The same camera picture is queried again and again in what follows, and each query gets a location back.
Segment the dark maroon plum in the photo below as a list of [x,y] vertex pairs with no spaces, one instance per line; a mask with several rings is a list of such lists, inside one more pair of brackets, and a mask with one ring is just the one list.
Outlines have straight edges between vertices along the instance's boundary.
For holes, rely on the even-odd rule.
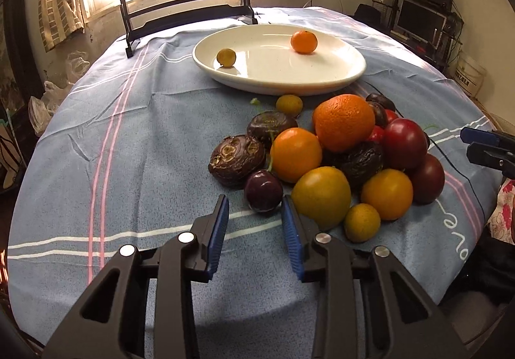
[[445,174],[440,161],[427,153],[423,163],[406,172],[413,186],[413,203],[428,205],[444,190]]

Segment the large red plum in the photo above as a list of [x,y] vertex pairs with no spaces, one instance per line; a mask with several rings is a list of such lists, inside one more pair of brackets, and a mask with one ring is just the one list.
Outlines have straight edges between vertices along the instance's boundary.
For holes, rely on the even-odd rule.
[[401,171],[417,168],[428,150],[422,128],[406,118],[397,118],[386,127],[382,145],[388,165]]

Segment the red cherry tomato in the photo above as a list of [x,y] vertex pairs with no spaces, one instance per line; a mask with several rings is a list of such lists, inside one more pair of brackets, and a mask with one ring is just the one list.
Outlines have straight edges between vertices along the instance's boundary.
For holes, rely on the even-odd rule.
[[392,111],[391,109],[385,109],[385,113],[386,113],[386,116],[387,116],[387,121],[388,123],[390,124],[391,122],[393,122],[395,119],[397,119],[399,116],[394,112]]
[[384,136],[385,136],[385,130],[383,128],[381,128],[380,126],[375,125],[371,134],[367,138],[367,141],[380,145],[384,139]]

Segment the dark cherry plum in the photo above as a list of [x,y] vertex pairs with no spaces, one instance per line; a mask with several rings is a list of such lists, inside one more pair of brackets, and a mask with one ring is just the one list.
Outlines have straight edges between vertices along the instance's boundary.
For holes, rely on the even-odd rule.
[[380,105],[380,103],[368,101],[368,105],[374,112],[374,123],[380,128],[386,128],[389,124],[388,115],[386,110]]

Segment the orange citrus fruit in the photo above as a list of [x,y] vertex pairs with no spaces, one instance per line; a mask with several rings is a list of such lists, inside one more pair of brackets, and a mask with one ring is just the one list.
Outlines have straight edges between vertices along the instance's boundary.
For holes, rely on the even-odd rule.
[[414,190],[408,176],[386,169],[375,174],[362,186],[360,201],[371,205],[384,221],[402,217],[413,202]]

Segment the dark purple plum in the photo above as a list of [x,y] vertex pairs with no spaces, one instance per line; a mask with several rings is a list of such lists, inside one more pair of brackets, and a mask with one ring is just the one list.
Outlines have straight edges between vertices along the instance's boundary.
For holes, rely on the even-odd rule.
[[368,102],[379,103],[384,109],[392,110],[396,112],[396,107],[393,101],[385,97],[383,94],[370,93],[367,95],[366,100]]

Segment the small yellow lime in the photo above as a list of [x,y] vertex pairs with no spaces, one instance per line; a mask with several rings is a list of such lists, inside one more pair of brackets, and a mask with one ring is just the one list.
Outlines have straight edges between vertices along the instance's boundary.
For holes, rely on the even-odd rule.
[[359,203],[348,211],[344,219],[345,235],[354,243],[362,243],[378,233],[380,224],[378,211],[371,205]]

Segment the large orange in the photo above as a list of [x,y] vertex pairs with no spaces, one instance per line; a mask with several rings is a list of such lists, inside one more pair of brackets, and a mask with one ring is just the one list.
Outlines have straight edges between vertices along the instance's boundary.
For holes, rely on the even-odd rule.
[[344,152],[370,136],[375,118],[364,98],[343,94],[324,101],[314,110],[313,125],[325,150]]

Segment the yellow lemon fruit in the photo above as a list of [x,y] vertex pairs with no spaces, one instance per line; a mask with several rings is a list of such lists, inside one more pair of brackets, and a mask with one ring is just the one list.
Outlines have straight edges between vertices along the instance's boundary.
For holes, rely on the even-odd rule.
[[298,214],[314,220],[322,231],[338,226],[351,205],[346,176],[330,166],[304,174],[293,187],[291,197]]

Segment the orange tangerine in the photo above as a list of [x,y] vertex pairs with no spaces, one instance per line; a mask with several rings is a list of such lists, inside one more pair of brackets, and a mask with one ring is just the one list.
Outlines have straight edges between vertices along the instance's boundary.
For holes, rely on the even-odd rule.
[[290,128],[279,134],[271,145],[272,171],[287,183],[296,183],[322,162],[322,147],[309,130]]

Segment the small yellow-green kumquat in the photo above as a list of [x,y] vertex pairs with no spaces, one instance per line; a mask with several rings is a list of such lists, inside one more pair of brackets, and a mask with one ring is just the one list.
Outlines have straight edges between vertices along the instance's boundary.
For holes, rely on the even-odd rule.
[[303,107],[302,99],[292,94],[283,95],[276,102],[276,109],[292,118],[302,113]]

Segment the small orange mandarin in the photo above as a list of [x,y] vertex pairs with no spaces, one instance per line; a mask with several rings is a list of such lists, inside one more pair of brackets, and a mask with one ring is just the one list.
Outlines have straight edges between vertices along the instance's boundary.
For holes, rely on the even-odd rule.
[[290,40],[292,49],[302,55],[312,54],[318,46],[318,38],[308,30],[295,32]]

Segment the dark red plum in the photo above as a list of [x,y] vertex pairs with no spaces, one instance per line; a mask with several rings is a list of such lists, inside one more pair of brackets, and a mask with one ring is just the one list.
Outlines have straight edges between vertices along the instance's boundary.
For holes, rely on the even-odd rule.
[[283,186],[265,169],[254,172],[244,186],[244,198],[256,213],[271,213],[283,199]]

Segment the wrinkled dark passion fruit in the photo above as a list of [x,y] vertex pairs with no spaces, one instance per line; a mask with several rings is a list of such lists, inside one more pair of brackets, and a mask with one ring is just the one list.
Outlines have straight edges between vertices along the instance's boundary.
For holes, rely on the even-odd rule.
[[212,151],[208,169],[222,185],[241,188],[265,163],[264,145],[248,135],[229,136]]

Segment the small yellow loquat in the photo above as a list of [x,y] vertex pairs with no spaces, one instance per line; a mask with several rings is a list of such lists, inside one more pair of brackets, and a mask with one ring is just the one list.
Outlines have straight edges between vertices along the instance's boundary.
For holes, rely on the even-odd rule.
[[231,68],[237,60],[237,54],[232,49],[221,49],[217,53],[217,62],[223,68]]

